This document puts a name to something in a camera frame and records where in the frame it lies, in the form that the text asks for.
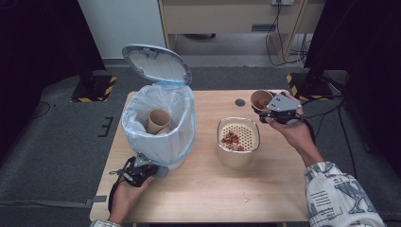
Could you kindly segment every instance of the wooden table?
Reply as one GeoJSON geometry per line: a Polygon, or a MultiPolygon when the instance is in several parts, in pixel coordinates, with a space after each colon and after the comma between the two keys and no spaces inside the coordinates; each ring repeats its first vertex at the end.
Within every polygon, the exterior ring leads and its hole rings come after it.
{"type": "MultiPolygon", "coordinates": [[[[258,121],[251,108],[254,91],[195,91],[197,135],[183,165],[155,179],[137,202],[129,222],[282,222],[307,221],[304,163],[285,138],[258,121]],[[246,105],[238,107],[242,98],[246,105]],[[261,144],[251,163],[233,170],[217,156],[218,122],[239,116],[254,120],[261,144]]],[[[127,103],[134,93],[130,93],[127,103]]],[[[117,128],[98,196],[109,195],[115,175],[134,152],[117,128]]],[[[95,202],[90,219],[107,219],[107,202],[95,202]]]]}

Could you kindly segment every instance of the person's right hand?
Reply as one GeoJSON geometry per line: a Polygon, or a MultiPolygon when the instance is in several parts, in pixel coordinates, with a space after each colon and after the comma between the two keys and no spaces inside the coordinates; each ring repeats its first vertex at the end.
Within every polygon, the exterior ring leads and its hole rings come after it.
{"type": "MultiPolygon", "coordinates": [[[[298,104],[301,104],[301,101],[290,95],[289,92],[286,92],[286,96],[298,104]]],[[[302,115],[304,111],[298,109],[296,113],[302,115]]],[[[306,123],[298,120],[290,125],[283,125],[271,118],[267,118],[267,121],[272,128],[281,132],[288,143],[298,151],[306,166],[311,166],[323,161],[323,157],[313,143],[309,127],[306,123]]]]}

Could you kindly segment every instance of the white plastic bag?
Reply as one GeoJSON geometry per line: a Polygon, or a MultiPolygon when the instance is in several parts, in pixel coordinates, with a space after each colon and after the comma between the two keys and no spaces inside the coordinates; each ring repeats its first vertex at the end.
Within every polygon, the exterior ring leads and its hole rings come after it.
{"type": "Polygon", "coordinates": [[[121,122],[133,151],[145,154],[157,165],[174,165],[191,151],[195,142],[197,119],[192,90],[176,83],[145,86],[132,98],[121,122]],[[155,109],[170,114],[171,132],[157,135],[146,132],[148,115],[155,109]]]}

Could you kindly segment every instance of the hand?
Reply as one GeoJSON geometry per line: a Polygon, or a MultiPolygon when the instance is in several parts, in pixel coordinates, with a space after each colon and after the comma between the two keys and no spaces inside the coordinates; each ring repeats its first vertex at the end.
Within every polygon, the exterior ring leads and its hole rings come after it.
{"type": "Polygon", "coordinates": [[[123,225],[128,213],[152,180],[153,177],[149,177],[141,187],[131,186],[126,181],[120,183],[113,196],[113,209],[109,221],[123,225]]]}
{"type": "MultiPolygon", "coordinates": [[[[301,101],[290,95],[289,92],[286,92],[286,96],[298,104],[301,104],[301,101]]],[[[302,115],[304,111],[298,109],[296,113],[302,115]]],[[[306,166],[324,161],[313,143],[309,128],[304,122],[297,121],[290,125],[283,125],[271,118],[267,118],[267,121],[272,128],[281,132],[288,143],[298,151],[306,166]]]]}

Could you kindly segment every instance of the sleeve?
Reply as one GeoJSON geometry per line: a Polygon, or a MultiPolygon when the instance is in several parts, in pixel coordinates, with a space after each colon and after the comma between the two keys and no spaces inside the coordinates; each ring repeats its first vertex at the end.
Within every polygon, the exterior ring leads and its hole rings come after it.
{"type": "Polygon", "coordinates": [[[386,226],[358,181],[330,162],[305,171],[311,227],[386,226]]]}
{"type": "Polygon", "coordinates": [[[96,219],[92,221],[89,227],[121,227],[121,225],[107,221],[107,220],[100,220],[96,219]]]}

